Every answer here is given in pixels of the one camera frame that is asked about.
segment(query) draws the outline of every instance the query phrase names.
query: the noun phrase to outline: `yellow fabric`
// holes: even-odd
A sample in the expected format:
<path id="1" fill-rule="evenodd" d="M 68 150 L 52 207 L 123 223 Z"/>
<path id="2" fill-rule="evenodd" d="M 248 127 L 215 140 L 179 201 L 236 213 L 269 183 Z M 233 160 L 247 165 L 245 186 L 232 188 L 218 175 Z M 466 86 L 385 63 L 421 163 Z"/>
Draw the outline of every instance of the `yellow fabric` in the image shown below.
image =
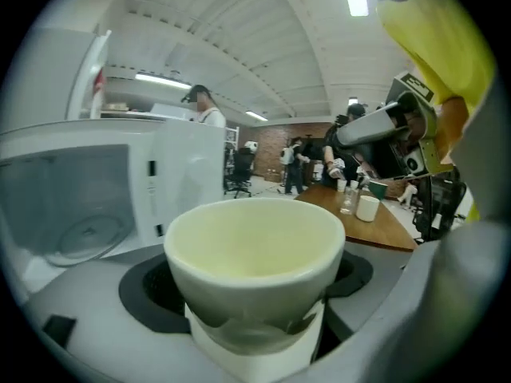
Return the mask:
<path id="1" fill-rule="evenodd" d="M 378 2 L 389 35 L 410 55 L 442 104 L 463 97 L 471 113 L 495 73 L 495 59 L 484 37 L 458 0 Z M 467 221 L 479 219 L 475 205 Z"/>

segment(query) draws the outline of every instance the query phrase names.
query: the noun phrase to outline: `white ceramic cup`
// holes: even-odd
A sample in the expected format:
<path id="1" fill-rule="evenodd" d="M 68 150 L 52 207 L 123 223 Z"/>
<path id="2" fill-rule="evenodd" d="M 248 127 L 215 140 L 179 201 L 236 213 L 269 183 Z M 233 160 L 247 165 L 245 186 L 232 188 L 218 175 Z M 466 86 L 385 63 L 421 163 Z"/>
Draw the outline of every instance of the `white ceramic cup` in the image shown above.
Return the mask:
<path id="1" fill-rule="evenodd" d="M 361 195 L 358 201 L 356 216 L 362 221 L 374 221 L 380 200 L 370 195 Z"/>
<path id="2" fill-rule="evenodd" d="M 337 191 L 338 192 L 344 192 L 346 190 L 347 181 L 343 179 L 337 179 Z"/>
<path id="3" fill-rule="evenodd" d="M 233 199 L 194 208 L 167 230 L 164 251 L 188 307 L 217 344 L 274 353 L 311 324 L 307 314 L 339 268 L 341 221 L 313 204 Z"/>

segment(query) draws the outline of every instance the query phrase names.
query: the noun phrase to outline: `arched ceiling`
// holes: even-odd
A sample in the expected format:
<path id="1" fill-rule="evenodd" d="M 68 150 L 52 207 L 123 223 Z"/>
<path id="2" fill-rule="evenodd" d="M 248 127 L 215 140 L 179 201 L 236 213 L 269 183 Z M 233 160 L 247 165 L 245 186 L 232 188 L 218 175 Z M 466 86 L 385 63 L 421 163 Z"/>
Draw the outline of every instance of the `arched ceiling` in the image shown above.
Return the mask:
<path id="1" fill-rule="evenodd" d="M 125 0 L 111 25 L 111 93 L 147 84 L 126 81 L 138 71 L 177 71 L 240 115 L 333 116 L 352 96 L 374 109 L 410 61 L 368 1 L 370 15 L 354 18 L 347 0 Z"/>

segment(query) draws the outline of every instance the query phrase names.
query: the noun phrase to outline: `glass jar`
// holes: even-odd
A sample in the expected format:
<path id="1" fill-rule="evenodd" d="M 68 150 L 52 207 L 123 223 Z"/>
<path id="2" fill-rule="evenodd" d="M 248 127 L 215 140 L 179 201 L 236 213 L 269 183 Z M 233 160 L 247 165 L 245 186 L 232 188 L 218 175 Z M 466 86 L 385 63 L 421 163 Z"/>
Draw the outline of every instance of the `glass jar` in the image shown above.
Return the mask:
<path id="1" fill-rule="evenodd" d="M 358 190 L 353 189 L 350 186 L 346 186 L 346 189 L 344 190 L 343 203 L 341 204 L 341 213 L 353 214 L 357 207 L 357 198 Z"/>

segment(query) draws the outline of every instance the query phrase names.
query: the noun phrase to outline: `office chair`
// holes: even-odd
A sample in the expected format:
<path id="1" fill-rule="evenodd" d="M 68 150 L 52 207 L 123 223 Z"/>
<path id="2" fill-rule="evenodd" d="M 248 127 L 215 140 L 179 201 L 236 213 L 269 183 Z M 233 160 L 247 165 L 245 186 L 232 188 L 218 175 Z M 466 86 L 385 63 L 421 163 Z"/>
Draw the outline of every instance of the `office chair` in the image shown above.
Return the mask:
<path id="1" fill-rule="evenodd" d="M 227 181 L 233 187 L 224 189 L 224 194 L 227 192 L 236 192 L 234 198 L 236 199 L 240 192 L 247 193 L 248 197 L 252 197 L 252 193 L 248 190 L 249 180 L 252 176 L 252 161 L 254 155 L 250 148 L 240 148 L 234 154 L 234 171 L 231 175 L 227 176 Z"/>
<path id="2" fill-rule="evenodd" d="M 454 219 L 456 218 L 456 210 L 463 200 L 465 192 L 465 183 L 461 181 L 453 182 L 442 200 L 431 200 L 430 204 L 426 202 L 423 207 L 417 208 L 412 220 L 415 228 L 417 228 L 422 235 L 420 238 L 415 239 L 417 244 L 440 239 L 450 231 Z M 432 227 L 433 220 L 437 213 L 442 215 L 438 229 Z"/>

